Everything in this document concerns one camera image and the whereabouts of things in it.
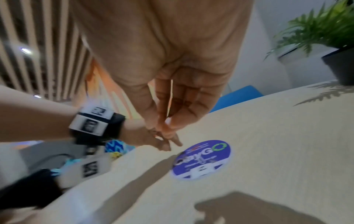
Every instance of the black cable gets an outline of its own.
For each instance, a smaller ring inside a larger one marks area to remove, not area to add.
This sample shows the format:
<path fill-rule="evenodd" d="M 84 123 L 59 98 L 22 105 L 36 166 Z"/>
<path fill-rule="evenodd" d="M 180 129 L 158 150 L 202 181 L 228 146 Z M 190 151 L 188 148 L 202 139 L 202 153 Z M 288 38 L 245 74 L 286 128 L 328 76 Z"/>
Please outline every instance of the black cable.
<path fill-rule="evenodd" d="M 58 156 L 66 156 L 70 159 L 75 159 L 75 157 L 73 155 L 70 155 L 70 154 L 67 154 L 67 153 L 62 153 L 62 154 L 56 154 L 56 155 L 51 155 L 51 156 L 47 156 L 41 160 L 39 160 L 38 162 L 34 163 L 32 166 L 30 166 L 28 168 L 29 171 L 35 169 L 36 167 L 38 167 L 40 164 L 52 159 L 52 158 L 55 158 L 55 157 L 58 157 Z"/>

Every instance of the purple circle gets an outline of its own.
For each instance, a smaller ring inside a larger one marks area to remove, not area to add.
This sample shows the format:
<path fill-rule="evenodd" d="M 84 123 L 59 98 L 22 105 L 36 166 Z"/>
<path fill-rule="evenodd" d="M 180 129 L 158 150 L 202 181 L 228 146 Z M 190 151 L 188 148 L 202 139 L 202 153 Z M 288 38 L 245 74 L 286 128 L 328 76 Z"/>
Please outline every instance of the purple circle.
<path fill-rule="evenodd" d="M 228 162 L 230 154 L 230 145 L 224 141 L 198 143 L 177 156 L 173 162 L 172 174 L 185 180 L 212 174 Z"/>

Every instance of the blue chair backrest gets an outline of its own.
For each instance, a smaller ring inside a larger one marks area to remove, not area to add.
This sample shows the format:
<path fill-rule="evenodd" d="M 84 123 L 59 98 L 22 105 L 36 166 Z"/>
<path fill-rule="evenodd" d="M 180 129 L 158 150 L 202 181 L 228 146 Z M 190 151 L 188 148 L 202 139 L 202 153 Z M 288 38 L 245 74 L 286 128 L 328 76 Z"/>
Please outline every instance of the blue chair backrest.
<path fill-rule="evenodd" d="M 218 100 L 214 108 L 210 111 L 210 113 L 261 96 L 263 95 L 256 88 L 254 88 L 253 86 L 246 86 L 242 89 L 236 90 L 232 93 L 220 97 L 220 99 Z"/>

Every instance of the black pot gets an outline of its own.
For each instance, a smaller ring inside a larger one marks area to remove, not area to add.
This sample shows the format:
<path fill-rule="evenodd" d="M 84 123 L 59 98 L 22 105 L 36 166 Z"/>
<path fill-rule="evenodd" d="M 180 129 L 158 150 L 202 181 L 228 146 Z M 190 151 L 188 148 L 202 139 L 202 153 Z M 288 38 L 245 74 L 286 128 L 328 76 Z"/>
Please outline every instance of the black pot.
<path fill-rule="evenodd" d="M 354 86 L 354 48 L 342 48 L 322 57 L 339 83 Z"/>

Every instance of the table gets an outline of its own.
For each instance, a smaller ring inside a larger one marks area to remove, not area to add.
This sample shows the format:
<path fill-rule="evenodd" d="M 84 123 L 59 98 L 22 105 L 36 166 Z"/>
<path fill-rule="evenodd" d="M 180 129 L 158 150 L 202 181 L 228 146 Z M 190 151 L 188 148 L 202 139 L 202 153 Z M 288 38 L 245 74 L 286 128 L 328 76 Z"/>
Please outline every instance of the table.
<path fill-rule="evenodd" d="M 352 224 L 353 93 L 327 82 L 208 114 L 179 132 L 184 147 L 139 147 L 28 223 Z M 211 139 L 232 147 L 222 170 L 194 181 L 169 174 L 174 155 Z"/>

